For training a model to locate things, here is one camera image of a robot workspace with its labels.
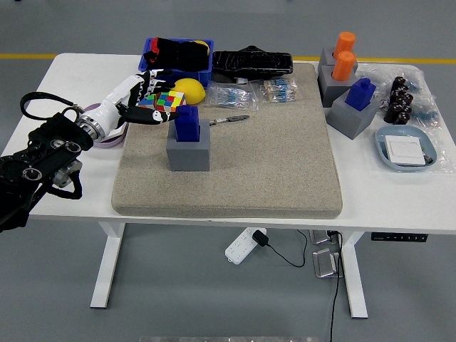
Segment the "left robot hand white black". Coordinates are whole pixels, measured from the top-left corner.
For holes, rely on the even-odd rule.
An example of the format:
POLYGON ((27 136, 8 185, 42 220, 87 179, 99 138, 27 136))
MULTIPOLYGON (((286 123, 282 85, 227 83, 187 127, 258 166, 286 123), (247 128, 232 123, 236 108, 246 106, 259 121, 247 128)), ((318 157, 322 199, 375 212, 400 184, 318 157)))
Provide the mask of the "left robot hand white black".
POLYGON ((101 141, 125 122, 159 125, 175 120, 179 117, 176 113, 143 108, 138 105, 149 95, 168 92, 174 88, 173 83, 158 78, 171 73, 170 70, 156 69, 128 77, 104 98, 97 108, 84 112, 76 123, 94 141, 101 141))

